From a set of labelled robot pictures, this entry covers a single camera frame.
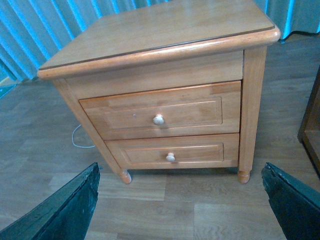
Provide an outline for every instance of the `floor board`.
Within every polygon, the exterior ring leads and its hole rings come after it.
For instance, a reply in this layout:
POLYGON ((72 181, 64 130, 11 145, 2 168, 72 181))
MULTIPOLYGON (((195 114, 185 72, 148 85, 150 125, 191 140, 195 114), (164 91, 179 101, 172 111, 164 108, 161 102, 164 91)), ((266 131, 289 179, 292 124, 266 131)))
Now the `floor board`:
MULTIPOLYGON (((133 170, 125 185, 96 148, 72 145, 79 125, 49 81, 25 82, 0 99, 0 229, 93 162, 102 169, 87 240, 284 240, 261 178, 266 162, 320 191, 298 130, 320 64, 319 35, 268 47, 251 179, 237 170, 133 170)), ((82 129, 79 145, 92 142, 82 129)))

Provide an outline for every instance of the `bottom drawer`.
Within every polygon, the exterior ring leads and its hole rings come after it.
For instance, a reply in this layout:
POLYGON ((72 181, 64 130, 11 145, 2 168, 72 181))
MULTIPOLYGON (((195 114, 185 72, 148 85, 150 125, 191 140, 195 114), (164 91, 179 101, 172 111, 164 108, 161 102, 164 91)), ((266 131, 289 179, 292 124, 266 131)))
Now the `bottom drawer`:
POLYGON ((111 140, 105 144, 123 169, 238 166, 238 133, 111 140))

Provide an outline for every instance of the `nightstand top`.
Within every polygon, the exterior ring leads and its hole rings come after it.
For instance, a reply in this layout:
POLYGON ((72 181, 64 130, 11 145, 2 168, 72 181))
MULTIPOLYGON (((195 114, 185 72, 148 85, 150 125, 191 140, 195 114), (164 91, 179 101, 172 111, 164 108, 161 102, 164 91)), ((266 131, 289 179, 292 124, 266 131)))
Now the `nightstand top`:
MULTIPOLYGON (((246 46, 241 38, 252 33, 258 33, 253 38, 261 39, 255 45, 279 38, 279 30, 251 0, 173 0, 100 18, 42 65, 38 76, 48 79, 89 69, 120 68, 135 60, 143 64, 150 53, 154 62, 170 58, 173 52, 177 56, 198 51, 206 47, 201 44, 221 43, 225 38, 235 41, 236 49, 246 46)), ((216 52, 226 51, 223 45, 215 48, 216 52)))

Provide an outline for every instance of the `turned wooden leg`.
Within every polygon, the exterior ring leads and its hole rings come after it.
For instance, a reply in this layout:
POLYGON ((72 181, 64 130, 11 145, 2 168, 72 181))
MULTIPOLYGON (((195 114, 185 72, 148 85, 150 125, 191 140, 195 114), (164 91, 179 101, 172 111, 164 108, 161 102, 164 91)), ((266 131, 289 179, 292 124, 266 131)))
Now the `turned wooden leg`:
POLYGON ((122 170, 122 172, 119 173, 119 176, 125 184, 129 184, 132 181, 130 173, 128 173, 126 169, 122 170))
POLYGON ((250 178, 250 171, 238 171, 238 180, 242 184, 246 184, 250 178))

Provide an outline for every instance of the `wooden furniture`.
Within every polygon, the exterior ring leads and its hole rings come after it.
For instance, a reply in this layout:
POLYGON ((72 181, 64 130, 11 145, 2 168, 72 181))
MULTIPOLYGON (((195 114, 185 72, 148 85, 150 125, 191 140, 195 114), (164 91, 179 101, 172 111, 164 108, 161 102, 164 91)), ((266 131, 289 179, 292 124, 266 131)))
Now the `wooden furniture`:
POLYGON ((303 143, 320 176, 320 67, 305 109, 298 139, 303 143))
POLYGON ((252 169, 267 45, 249 0, 174 0, 99 19, 38 71, 112 170, 252 169))

